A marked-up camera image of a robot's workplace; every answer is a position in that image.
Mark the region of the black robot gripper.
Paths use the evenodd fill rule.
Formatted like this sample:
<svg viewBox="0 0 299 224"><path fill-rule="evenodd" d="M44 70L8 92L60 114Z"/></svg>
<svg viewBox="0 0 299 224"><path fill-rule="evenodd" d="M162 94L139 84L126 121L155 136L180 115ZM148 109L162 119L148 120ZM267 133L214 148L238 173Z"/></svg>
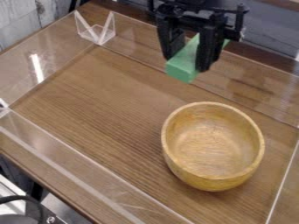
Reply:
<svg viewBox="0 0 299 224"><path fill-rule="evenodd" d="M168 60L184 47L184 31L200 33L196 69L210 70L219 59L224 38L240 41L248 7L230 0L147 0L156 22L163 56Z"/></svg>

